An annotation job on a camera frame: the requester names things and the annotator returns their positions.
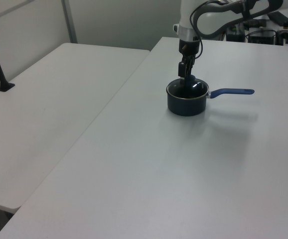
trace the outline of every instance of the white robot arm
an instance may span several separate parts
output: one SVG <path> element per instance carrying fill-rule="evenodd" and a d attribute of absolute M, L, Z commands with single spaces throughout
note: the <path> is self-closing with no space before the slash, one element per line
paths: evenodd
<path fill-rule="evenodd" d="M 199 35 L 213 38 L 233 24 L 285 8 L 288 8 L 288 0 L 182 0 L 176 32 L 181 40 L 194 41 L 196 33 L 190 16 L 195 10 L 192 22 Z"/>
<path fill-rule="evenodd" d="M 288 0 L 182 0 L 181 19 L 174 30 L 179 36 L 179 77 L 190 75 L 199 52 L 201 37 L 215 37 L 227 27 L 278 9 L 288 8 Z"/>

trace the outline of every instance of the white table surface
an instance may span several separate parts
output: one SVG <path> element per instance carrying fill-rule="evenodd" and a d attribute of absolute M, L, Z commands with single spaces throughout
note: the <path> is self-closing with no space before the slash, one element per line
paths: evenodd
<path fill-rule="evenodd" d="M 0 209 L 25 202 L 148 53 L 63 44 L 0 92 Z"/>
<path fill-rule="evenodd" d="M 0 239 L 288 238 L 288 51 L 204 41 L 206 112 L 166 106 L 178 39 L 163 38 L 0 232 Z"/>

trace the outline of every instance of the black cable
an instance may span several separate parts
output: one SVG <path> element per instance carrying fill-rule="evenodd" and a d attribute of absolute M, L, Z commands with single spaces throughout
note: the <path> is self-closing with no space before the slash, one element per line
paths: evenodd
<path fill-rule="evenodd" d="M 195 31 L 198 39 L 199 39 L 199 42 L 200 42 L 200 53 L 199 53 L 199 55 L 198 55 L 197 57 L 195 57 L 195 60 L 196 60 L 197 58 L 199 58 L 199 57 L 203 54 L 203 48 L 204 48 L 204 47 L 203 47 L 202 38 L 200 37 L 197 29 L 195 28 L 195 26 L 194 26 L 194 24 L 193 24 L 192 17 L 193 17 L 193 15 L 194 15 L 194 13 L 197 12 L 202 6 L 204 6 L 204 5 L 206 5 L 206 4 L 209 4 L 209 3 L 210 3 L 210 1 L 206 1 L 206 2 L 204 2 L 202 5 L 198 6 L 198 7 L 192 12 L 192 14 L 191 14 L 190 17 L 189 17 L 190 24 L 192 25 L 192 27 L 193 27 L 193 29 L 194 29 L 194 31 Z"/>
<path fill-rule="evenodd" d="M 260 30 L 260 31 L 253 31 L 251 33 L 248 33 L 245 37 L 247 38 L 248 36 L 251 36 L 253 34 L 256 34 L 256 33 L 261 33 L 261 32 L 267 32 L 267 31 L 273 31 L 275 34 L 277 33 L 275 30 Z"/>

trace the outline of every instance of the white wall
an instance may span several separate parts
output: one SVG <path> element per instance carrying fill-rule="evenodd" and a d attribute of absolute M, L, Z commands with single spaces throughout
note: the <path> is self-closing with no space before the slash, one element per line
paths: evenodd
<path fill-rule="evenodd" d="M 0 17 L 0 63 L 8 81 L 65 42 L 61 0 L 34 0 Z"/>
<path fill-rule="evenodd" d="M 67 0 L 78 43 L 151 50 L 177 37 L 180 0 Z"/>

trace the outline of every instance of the saucepan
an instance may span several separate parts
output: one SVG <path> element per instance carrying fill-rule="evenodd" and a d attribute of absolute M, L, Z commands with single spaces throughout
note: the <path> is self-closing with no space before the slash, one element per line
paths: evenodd
<path fill-rule="evenodd" d="M 206 99 L 213 99 L 222 94 L 252 95 L 252 89 L 218 89 L 210 92 L 208 84 L 193 75 L 186 80 L 172 81 L 166 88 L 167 106 L 179 116 L 195 116 L 205 111 Z"/>

